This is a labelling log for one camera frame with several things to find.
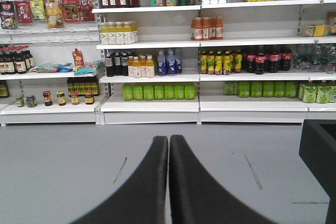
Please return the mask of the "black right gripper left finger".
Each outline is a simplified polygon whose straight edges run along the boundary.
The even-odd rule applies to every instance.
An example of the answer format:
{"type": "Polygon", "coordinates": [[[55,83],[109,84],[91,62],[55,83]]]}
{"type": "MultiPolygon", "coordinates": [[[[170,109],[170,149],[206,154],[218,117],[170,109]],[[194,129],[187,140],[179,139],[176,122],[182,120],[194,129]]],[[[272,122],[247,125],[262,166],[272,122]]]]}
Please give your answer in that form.
{"type": "Polygon", "coordinates": [[[155,136],[132,175],[73,223],[165,223],[168,139],[155,136]]]}

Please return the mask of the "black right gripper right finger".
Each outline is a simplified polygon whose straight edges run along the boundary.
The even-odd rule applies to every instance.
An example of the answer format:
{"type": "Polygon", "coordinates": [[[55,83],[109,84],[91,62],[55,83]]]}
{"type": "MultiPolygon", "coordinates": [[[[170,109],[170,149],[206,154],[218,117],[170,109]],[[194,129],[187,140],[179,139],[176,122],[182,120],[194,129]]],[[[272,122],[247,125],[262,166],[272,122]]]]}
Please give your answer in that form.
{"type": "Polygon", "coordinates": [[[173,223],[272,223],[228,192],[182,135],[172,135],[169,190],[173,223]]]}

